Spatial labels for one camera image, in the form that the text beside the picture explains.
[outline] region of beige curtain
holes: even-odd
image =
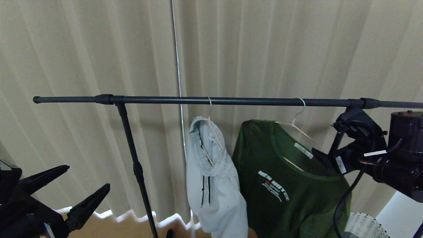
[[[40,104],[33,96],[360,98],[423,102],[423,1],[0,2],[2,154],[28,176],[70,170],[37,193],[59,209],[104,183],[98,211],[145,214],[117,109]],[[157,219],[188,222],[179,105],[128,105]],[[215,105],[232,154],[240,124],[289,122],[300,107]],[[330,148],[344,108],[306,108],[297,125]],[[389,129],[390,112],[368,113]],[[184,105],[184,129],[208,105]],[[313,146],[299,134],[294,137]],[[356,173],[347,175],[352,181]],[[353,211],[376,216],[394,190],[365,176]]]

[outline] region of neckline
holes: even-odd
[[[312,178],[312,179],[315,179],[315,180],[334,181],[334,180],[338,180],[338,179],[342,178],[342,176],[321,176],[321,175],[315,175],[315,174],[307,173],[307,172],[304,172],[304,171],[299,170],[298,168],[296,168],[295,166],[293,166],[292,164],[290,164],[289,162],[287,162],[284,159],[284,156],[281,154],[281,152],[279,151],[279,149],[276,146],[276,142],[275,142],[275,122],[270,122],[270,123],[271,123],[271,125],[270,125],[270,140],[272,141],[273,150],[276,152],[278,158],[281,161],[283,161],[283,163],[285,163],[288,167],[290,167],[295,172],[300,173],[301,175],[304,175],[306,177],[309,177],[309,178]],[[301,143],[299,143],[296,139],[294,139],[289,133],[286,133],[286,134],[293,141],[297,142],[302,147],[304,147]]]

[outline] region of white tag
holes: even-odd
[[[313,154],[310,153],[308,150],[306,150],[304,147],[302,147],[300,144],[295,143],[294,146],[299,149],[301,152],[303,152],[307,157],[309,157],[310,159],[313,158]]]
[[[342,174],[345,174],[346,173],[346,169],[345,169],[345,166],[344,166],[344,164],[342,162],[341,156],[338,156],[335,159],[336,159],[336,162],[338,163],[339,170],[341,171]]]
[[[386,150],[380,150],[380,151],[365,153],[364,157],[368,157],[368,156],[372,156],[372,155],[381,155],[381,154],[386,154],[386,153],[387,153]]]

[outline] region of light gray garment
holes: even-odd
[[[201,116],[194,118],[188,133],[188,202],[192,212],[198,216],[201,228],[205,232],[210,232],[213,238],[246,238],[248,235],[247,204],[239,192],[238,173],[226,151],[221,131],[213,122],[210,123],[223,149],[220,148],[208,124],[208,119]],[[201,148],[201,142],[214,166],[210,164]]]

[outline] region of horizontal bar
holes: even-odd
[[[250,97],[210,97],[213,105],[268,105],[302,106],[298,98],[250,98]],[[102,94],[96,97],[34,97],[35,103],[45,102],[96,102],[102,104],[141,103],[141,104],[210,104],[208,97],[138,97]],[[391,102],[374,99],[303,99],[310,107],[359,107],[359,108],[423,108],[421,102]]]

